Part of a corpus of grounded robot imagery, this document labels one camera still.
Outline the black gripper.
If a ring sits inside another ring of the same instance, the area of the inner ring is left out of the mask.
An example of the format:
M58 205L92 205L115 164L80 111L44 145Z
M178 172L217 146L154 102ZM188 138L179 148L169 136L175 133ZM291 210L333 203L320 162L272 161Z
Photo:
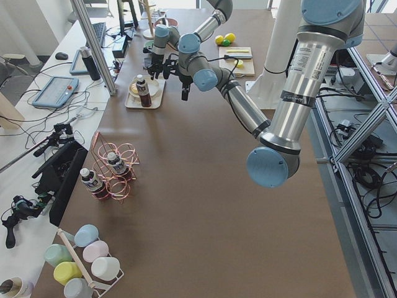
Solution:
M168 79L170 75L177 76L182 83L181 99L187 101L189 98L189 89L192 84L192 78L184 75L179 69L179 59L172 59L172 55L178 57L177 54L169 54L163 63L163 77Z
M143 48L143 53L149 54L149 56L152 58L152 66L147 70L148 74L152 80L155 78L158 79L159 75L163 72L164 54L159 55L152 49L149 51L145 48Z

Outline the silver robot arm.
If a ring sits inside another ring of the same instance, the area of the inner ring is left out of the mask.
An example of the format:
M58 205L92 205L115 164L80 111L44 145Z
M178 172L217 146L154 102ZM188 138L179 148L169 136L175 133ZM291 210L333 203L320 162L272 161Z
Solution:
M182 98L190 85L217 89L242 126L260 142L247 159L249 176L264 187L281 186L300 164L300 135L321 82L337 50L362 41L365 1L282 1L271 36L270 52L279 52L288 73L273 118L268 119L245 93L233 72L213 66L201 44L230 17L231 1L212 1L213 12L194 32L175 27L155 29L152 67L156 75L174 71L182 82Z
M190 25L185 23L187 28L182 29L182 31L174 26L161 24L156 26L151 49L151 64L148 67L148 73L151 79L158 78L164 71L163 63L167 45L178 51L179 39L183 34L194 34L197 40L203 43L212 36L219 26L223 25L231 17L233 11L232 1L208 1L208 3L212 6L213 11L200 24L197 20L194 20L193 14L189 14Z

